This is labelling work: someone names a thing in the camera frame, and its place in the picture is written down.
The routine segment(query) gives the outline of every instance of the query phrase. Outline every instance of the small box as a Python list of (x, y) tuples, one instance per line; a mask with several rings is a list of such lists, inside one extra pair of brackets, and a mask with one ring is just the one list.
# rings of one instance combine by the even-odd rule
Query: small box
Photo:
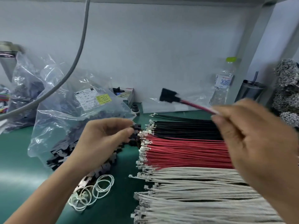
[(121, 99), (129, 108), (132, 108), (134, 102), (134, 88), (120, 88), (124, 90), (122, 93), (117, 93), (117, 97)]

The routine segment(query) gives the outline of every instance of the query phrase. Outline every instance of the yellow-green bottle cap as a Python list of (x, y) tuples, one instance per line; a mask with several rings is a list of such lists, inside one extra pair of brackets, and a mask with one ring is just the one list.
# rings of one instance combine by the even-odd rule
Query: yellow-green bottle cap
[(226, 62), (236, 62), (237, 61), (237, 57), (227, 57), (226, 58)]

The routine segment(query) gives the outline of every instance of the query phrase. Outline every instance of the water bottle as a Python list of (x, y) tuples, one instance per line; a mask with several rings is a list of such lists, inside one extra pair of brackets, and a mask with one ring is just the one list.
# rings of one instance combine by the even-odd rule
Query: water bottle
[(226, 102), (229, 86), (235, 72), (236, 57), (227, 57), (225, 70), (215, 79), (215, 91), (210, 100), (210, 105), (224, 105)]

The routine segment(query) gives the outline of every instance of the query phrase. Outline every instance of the black wire bundle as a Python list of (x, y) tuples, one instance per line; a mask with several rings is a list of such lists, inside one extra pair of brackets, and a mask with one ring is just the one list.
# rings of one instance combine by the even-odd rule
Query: black wire bundle
[(183, 138), (201, 140), (223, 140), (216, 125), (211, 120), (188, 119), (155, 115), (154, 135), (160, 138)]

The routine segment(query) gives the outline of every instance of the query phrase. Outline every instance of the green table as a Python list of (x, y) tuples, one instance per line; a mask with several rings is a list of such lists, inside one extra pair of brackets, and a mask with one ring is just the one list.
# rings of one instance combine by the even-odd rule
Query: green table
[[(194, 119), (210, 119), (210, 114), (203, 111), (164, 113), (178, 117)], [(148, 124), (149, 114), (136, 117), (136, 123)], [(45, 169), (38, 158), (27, 155), (32, 127), (15, 130), (9, 134), (0, 135), (0, 223), (5, 220), (49, 177), (51, 169)], [(130, 214), (138, 202), (133, 199), (134, 192), (143, 191), (145, 182), (131, 179), (129, 174), (136, 175), (136, 160), (139, 152), (137, 147), (126, 146), (118, 154), (116, 165), (112, 166), (110, 174), (115, 178), (110, 193), (95, 205), (78, 213), (66, 205), (57, 223), (133, 223)]]

